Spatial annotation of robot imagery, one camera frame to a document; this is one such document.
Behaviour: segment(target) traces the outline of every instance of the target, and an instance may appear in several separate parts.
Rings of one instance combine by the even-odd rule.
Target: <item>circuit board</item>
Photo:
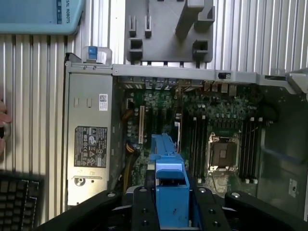
[[[248,85],[205,84],[202,89],[127,90],[123,108],[125,111],[129,104],[133,105],[133,114],[127,120],[125,137],[132,148],[140,153],[132,168],[131,185],[144,183],[151,152],[151,135],[167,133],[176,143],[178,152],[185,159],[186,168],[199,185],[221,196],[228,190],[242,190],[255,195],[256,184],[243,181],[237,169],[208,171],[206,163],[210,155],[209,138],[213,135],[235,137],[233,144],[238,144],[240,152],[244,121],[257,114],[261,98],[257,89]]]

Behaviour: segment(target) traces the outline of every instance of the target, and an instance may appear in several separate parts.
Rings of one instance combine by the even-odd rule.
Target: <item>screw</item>
[[[205,188],[199,188],[199,191],[202,192],[202,193],[205,193],[206,189]]]
[[[115,193],[112,193],[112,192],[111,192],[111,193],[109,193],[107,196],[108,196],[108,197],[113,197],[113,196],[115,196],[115,195],[116,195]]]
[[[237,192],[233,192],[233,193],[231,193],[231,195],[234,196],[235,198],[239,198],[241,196]]]

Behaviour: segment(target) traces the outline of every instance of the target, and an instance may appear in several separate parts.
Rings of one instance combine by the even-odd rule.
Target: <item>cpu socket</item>
[[[238,134],[232,137],[216,136],[211,133],[207,145],[207,170],[236,171],[239,163],[240,142]]]

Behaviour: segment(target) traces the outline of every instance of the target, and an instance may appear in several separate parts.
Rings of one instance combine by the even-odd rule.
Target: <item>white label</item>
[[[297,191],[297,181],[294,179],[290,179],[289,183],[289,194],[296,198],[296,191]]]
[[[99,105],[100,111],[107,111],[108,110],[108,95],[100,94],[99,102],[100,102],[100,105]]]

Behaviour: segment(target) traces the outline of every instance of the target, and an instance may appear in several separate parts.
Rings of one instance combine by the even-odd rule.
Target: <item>barcode sticker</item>
[[[100,111],[108,111],[108,95],[100,94],[99,97],[99,109]]]

